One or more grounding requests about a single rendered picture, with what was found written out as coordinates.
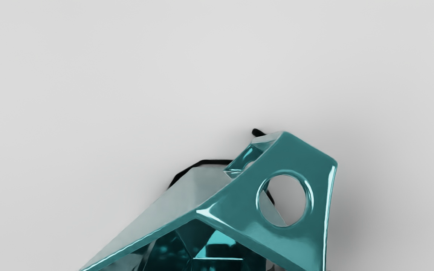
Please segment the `teal faceted mug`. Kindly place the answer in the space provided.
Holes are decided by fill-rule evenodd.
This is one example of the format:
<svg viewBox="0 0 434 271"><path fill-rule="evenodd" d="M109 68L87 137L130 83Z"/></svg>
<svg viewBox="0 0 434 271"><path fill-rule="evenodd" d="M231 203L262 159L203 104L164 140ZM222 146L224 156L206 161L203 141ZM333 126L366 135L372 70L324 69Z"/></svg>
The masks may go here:
<svg viewBox="0 0 434 271"><path fill-rule="evenodd" d="M336 160L288 132L254 138L228 165L189 169L80 271L327 271ZM300 184L286 224L266 193Z"/></svg>

